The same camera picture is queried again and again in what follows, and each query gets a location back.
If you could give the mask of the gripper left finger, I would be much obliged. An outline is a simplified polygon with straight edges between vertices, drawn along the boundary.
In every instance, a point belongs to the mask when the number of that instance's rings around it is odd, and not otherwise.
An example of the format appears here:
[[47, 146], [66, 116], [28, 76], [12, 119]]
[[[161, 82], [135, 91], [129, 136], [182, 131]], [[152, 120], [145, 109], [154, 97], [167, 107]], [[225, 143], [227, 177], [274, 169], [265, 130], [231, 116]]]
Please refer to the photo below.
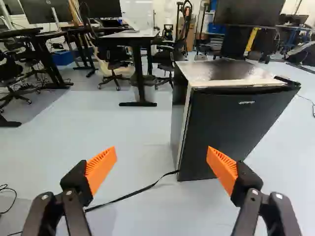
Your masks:
[[114, 147], [90, 160], [81, 160], [60, 181], [61, 193], [37, 195], [29, 209], [22, 235], [54, 236], [61, 218], [65, 218], [70, 236], [92, 234], [84, 207], [89, 206], [101, 184], [117, 161]]

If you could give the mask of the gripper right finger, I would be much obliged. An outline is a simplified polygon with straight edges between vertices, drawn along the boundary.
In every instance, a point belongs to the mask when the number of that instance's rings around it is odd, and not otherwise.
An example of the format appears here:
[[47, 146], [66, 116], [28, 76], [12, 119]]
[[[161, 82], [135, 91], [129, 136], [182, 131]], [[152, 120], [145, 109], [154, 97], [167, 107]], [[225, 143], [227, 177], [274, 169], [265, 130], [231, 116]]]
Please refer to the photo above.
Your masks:
[[224, 187], [239, 214], [233, 236], [253, 236], [262, 217], [269, 236], [300, 236], [301, 230], [289, 197], [261, 192], [263, 180], [243, 161], [235, 161], [208, 147], [206, 162]]

